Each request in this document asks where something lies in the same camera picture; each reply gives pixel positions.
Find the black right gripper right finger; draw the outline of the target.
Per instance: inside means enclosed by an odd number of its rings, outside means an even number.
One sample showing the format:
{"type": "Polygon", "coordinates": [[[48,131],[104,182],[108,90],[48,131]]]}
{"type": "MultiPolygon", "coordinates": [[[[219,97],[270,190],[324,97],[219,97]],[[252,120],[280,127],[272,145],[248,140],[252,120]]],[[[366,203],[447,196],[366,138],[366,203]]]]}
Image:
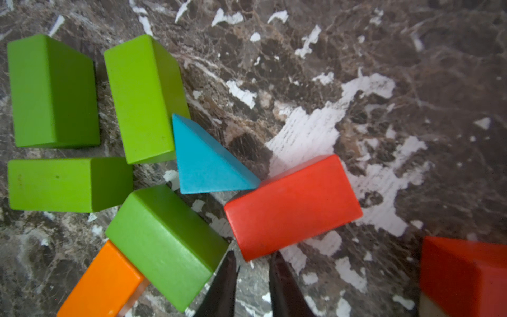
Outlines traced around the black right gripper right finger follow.
{"type": "Polygon", "coordinates": [[[269,261],[269,291],[273,317],[315,317],[280,251],[269,261]]]}

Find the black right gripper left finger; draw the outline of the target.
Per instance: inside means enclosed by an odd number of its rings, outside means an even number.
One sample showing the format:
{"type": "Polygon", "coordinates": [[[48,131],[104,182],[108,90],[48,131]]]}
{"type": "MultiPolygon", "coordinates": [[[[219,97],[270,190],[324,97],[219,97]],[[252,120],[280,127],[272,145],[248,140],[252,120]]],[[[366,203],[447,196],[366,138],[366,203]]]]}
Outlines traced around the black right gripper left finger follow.
{"type": "Polygon", "coordinates": [[[235,253],[228,251],[210,289],[194,316],[233,317],[238,273],[235,253]]]}

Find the red block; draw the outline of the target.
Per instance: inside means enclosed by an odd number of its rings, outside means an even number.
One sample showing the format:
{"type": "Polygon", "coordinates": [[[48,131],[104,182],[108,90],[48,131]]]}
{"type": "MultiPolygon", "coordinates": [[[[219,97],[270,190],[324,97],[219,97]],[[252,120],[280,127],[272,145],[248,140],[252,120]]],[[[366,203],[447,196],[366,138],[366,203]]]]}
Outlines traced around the red block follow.
{"type": "Polygon", "coordinates": [[[420,288],[448,316],[506,316],[506,245],[427,236],[420,288]]]}
{"type": "Polygon", "coordinates": [[[224,211],[247,262],[363,216],[337,155],[278,174],[228,202],[224,211]]]}

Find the teal triangle block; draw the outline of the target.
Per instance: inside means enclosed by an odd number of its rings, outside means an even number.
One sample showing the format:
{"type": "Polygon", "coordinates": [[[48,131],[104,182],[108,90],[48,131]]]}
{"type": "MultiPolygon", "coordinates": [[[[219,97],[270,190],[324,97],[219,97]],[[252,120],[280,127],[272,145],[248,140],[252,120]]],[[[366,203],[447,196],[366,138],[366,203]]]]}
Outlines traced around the teal triangle block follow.
{"type": "Polygon", "coordinates": [[[254,190],[261,180],[198,123],[172,115],[182,194],[254,190]]]}

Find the green block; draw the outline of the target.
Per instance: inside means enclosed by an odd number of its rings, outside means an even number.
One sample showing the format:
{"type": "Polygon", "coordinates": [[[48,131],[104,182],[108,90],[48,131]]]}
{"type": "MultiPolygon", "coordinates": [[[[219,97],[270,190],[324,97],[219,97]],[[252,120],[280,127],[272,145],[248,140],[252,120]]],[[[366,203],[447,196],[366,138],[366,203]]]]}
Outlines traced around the green block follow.
{"type": "Polygon", "coordinates": [[[133,167],[123,157],[15,159],[8,185],[14,210],[94,213],[125,201],[133,167]]]}
{"type": "Polygon", "coordinates": [[[104,60],[127,162],[175,159],[172,116],[190,117],[177,60],[148,34],[105,51],[104,60]]]}
{"type": "Polygon", "coordinates": [[[17,147],[100,145],[91,58],[45,34],[9,42],[7,57],[17,147]]]}
{"type": "Polygon", "coordinates": [[[227,241],[166,185],[129,194],[106,236],[181,313],[228,249],[227,241]]]}

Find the tan block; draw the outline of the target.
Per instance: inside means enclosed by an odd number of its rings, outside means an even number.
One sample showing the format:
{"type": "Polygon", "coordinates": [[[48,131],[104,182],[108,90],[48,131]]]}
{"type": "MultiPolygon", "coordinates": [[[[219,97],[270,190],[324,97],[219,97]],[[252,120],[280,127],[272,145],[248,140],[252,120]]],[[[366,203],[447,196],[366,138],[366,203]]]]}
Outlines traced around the tan block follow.
{"type": "Polygon", "coordinates": [[[448,315],[424,293],[421,293],[418,307],[419,317],[448,317],[448,315]]]}

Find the orange block left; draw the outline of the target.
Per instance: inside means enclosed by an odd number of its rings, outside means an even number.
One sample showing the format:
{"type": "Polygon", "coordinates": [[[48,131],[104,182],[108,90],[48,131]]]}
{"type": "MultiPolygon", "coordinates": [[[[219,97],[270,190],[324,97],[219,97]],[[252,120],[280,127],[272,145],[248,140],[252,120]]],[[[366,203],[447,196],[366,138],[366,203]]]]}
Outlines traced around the orange block left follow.
{"type": "Polygon", "coordinates": [[[150,281],[107,241],[67,297],[58,316],[125,316],[150,281]]]}

